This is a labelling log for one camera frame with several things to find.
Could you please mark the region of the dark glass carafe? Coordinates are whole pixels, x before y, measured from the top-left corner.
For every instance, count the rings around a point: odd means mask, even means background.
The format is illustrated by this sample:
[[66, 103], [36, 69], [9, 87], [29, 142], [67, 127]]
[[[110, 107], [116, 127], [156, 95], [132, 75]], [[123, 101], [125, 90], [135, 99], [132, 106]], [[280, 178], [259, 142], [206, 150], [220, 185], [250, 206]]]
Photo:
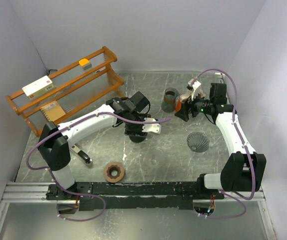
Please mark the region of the dark glass carafe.
[[143, 142], [147, 137], [147, 134], [142, 134], [142, 135], [129, 135], [129, 139], [133, 142], [133, 143], [141, 143]]

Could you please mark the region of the orange coffee filter box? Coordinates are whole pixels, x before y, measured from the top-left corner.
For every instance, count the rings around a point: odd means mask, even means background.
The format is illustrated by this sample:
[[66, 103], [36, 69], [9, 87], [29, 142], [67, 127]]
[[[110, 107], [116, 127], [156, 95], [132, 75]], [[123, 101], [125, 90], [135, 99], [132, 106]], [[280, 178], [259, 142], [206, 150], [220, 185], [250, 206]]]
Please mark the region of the orange coffee filter box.
[[175, 111], [178, 112], [181, 109], [183, 100], [187, 100], [189, 97], [191, 97], [193, 100], [197, 97], [203, 99], [205, 96], [206, 95], [204, 94], [203, 90], [200, 90], [199, 93], [193, 93], [192, 91], [188, 91], [184, 94], [181, 94], [178, 96], [178, 99], [176, 101]]

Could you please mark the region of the clear glass ribbed dripper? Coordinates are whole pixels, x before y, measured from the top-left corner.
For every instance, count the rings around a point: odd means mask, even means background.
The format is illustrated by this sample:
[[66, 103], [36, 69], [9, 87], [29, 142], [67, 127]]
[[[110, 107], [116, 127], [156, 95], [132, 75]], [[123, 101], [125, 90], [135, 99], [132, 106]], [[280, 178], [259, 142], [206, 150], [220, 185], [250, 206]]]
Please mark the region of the clear glass ribbed dripper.
[[192, 132], [187, 136], [187, 146], [196, 153], [203, 153], [209, 148], [209, 140], [202, 132]]

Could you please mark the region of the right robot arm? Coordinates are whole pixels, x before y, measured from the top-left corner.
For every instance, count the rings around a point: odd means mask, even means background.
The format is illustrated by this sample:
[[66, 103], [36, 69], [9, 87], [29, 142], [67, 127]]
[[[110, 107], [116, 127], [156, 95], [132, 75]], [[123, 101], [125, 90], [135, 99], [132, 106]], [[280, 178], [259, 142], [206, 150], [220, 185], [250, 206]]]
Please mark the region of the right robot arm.
[[220, 130], [229, 153], [220, 173], [203, 176], [203, 182], [195, 187], [196, 195], [206, 199], [213, 193], [213, 189], [252, 194], [257, 192], [267, 160], [264, 154], [257, 153], [243, 133], [234, 105], [227, 103], [226, 84], [212, 83], [208, 99], [201, 96], [199, 81], [189, 82], [187, 88], [189, 93], [179, 97], [174, 115], [185, 122], [198, 114], [212, 119]]

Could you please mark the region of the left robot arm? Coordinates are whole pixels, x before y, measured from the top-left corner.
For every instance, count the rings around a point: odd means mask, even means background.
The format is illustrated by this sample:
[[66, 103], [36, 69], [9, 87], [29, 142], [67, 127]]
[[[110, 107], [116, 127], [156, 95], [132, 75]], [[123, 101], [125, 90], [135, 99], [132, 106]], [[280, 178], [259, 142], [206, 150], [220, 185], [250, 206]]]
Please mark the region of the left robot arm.
[[150, 107], [150, 101], [138, 91], [132, 97], [112, 98], [98, 109], [72, 121], [59, 125], [52, 121], [45, 124], [38, 151], [60, 185], [58, 193], [66, 200], [74, 198], [77, 193], [76, 181], [69, 167], [71, 146], [101, 129], [122, 123], [125, 124], [124, 134], [132, 142], [141, 143], [147, 133], [143, 132], [142, 124], [132, 122], [149, 118], [151, 115], [142, 113], [142, 110]]

